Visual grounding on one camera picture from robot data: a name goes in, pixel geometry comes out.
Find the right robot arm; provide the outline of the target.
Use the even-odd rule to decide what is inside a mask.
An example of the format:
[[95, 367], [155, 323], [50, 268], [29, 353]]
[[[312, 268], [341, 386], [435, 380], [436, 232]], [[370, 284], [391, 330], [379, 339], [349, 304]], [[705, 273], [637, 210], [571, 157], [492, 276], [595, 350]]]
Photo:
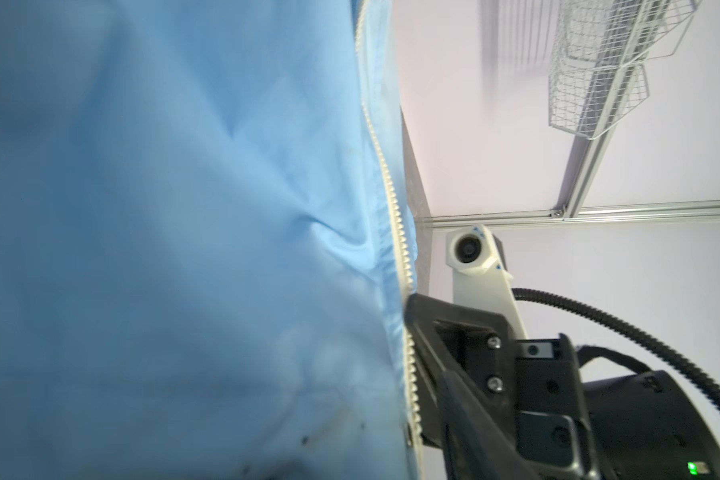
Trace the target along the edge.
[[421, 437], [451, 479], [720, 479], [720, 446], [677, 384], [720, 413], [720, 385], [682, 354], [581, 302], [517, 288], [521, 301], [595, 322], [665, 370], [566, 336], [522, 339], [502, 315], [415, 294], [405, 310]]

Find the light blue zip jacket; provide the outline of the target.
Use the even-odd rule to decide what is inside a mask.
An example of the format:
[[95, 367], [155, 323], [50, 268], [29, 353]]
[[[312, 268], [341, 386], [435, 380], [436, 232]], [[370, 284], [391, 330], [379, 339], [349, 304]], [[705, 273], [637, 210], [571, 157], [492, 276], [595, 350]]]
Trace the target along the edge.
[[389, 1], [0, 1], [0, 479], [417, 479]]

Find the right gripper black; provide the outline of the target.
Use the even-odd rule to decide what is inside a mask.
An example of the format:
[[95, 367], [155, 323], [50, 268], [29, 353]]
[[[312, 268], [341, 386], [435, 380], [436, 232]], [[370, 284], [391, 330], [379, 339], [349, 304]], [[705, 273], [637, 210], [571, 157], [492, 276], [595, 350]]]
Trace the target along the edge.
[[425, 445], [443, 445], [439, 377], [451, 370], [466, 376], [536, 479], [599, 478], [579, 362], [567, 336], [518, 340], [500, 314], [421, 294], [409, 297], [404, 321], [414, 342]]

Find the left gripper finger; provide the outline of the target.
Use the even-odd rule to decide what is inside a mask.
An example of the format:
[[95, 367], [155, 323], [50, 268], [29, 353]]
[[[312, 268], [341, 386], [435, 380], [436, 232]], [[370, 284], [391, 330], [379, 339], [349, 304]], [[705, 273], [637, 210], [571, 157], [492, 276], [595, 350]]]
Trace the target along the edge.
[[438, 382], [438, 410], [446, 476], [449, 479], [536, 479], [456, 372]]

